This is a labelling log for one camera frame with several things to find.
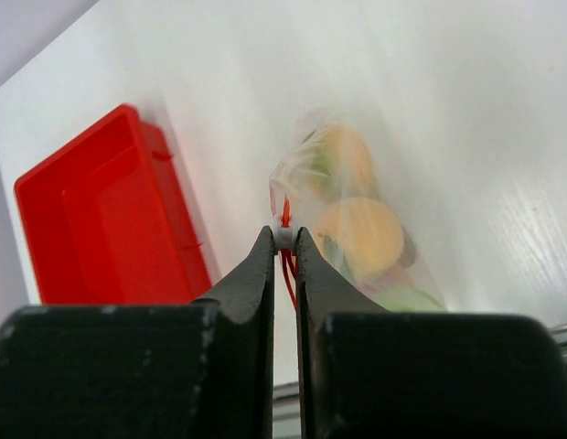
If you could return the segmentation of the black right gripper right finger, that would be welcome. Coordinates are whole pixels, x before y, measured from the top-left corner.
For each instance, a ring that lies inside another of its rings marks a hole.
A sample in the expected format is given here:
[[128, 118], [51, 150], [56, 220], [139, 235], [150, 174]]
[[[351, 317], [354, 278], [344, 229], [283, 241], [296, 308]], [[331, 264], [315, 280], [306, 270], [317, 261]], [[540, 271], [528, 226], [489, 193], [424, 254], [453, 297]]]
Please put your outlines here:
[[520, 315], [390, 312], [296, 253], [305, 438], [567, 438], [567, 366]]

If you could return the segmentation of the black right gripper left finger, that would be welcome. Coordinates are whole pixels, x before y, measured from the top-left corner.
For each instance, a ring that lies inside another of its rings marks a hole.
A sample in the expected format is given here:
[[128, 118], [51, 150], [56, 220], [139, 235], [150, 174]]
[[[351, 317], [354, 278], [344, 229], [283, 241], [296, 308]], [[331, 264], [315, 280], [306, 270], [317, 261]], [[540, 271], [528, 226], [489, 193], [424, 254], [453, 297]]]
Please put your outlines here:
[[268, 438], [274, 243], [187, 305], [25, 306], [0, 327], [0, 438]]

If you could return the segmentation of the green apple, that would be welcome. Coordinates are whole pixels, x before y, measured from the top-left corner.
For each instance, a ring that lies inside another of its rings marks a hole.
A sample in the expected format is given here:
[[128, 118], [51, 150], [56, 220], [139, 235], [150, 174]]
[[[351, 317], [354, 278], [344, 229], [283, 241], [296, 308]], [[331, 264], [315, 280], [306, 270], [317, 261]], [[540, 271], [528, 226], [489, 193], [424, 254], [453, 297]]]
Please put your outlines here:
[[441, 312], [444, 306], [414, 287], [393, 284], [379, 290], [372, 300], [391, 312]]

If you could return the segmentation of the yellow green mango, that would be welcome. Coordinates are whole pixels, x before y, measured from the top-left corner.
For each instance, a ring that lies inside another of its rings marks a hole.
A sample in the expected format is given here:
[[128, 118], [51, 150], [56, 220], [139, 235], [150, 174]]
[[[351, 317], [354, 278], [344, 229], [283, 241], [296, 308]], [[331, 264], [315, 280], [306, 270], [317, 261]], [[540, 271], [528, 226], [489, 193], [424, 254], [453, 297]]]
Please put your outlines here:
[[310, 156], [307, 181], [321, 199], [380, 198], [371, 153], [357, 129], [328, 124], [314, 130], [302, 146]]

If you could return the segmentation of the clear zip top bag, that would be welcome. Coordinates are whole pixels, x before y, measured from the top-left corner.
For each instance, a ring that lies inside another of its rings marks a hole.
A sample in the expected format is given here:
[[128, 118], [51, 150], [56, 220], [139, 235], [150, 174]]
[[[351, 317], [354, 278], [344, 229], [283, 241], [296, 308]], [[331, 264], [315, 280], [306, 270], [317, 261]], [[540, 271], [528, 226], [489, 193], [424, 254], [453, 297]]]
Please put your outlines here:
[[316, 110], [302, 118], [269, 189], [273, 216], [307, 228], [323, 258], [369, 299], [393, 312], [445, 309], [381, 193], [365, 137], [345, 114]]

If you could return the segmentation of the orange fruit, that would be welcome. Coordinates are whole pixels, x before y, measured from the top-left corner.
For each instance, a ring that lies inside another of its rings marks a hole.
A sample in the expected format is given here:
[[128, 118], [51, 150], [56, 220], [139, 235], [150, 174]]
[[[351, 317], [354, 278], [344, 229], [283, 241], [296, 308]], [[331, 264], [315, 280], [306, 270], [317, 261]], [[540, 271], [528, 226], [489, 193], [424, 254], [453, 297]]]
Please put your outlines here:
[[311, 234], [323, 257], [357, 282], [390, 269], [400, 259], [405, 243], [397, 216], [372, 198], [343, 198], [327, 206]]

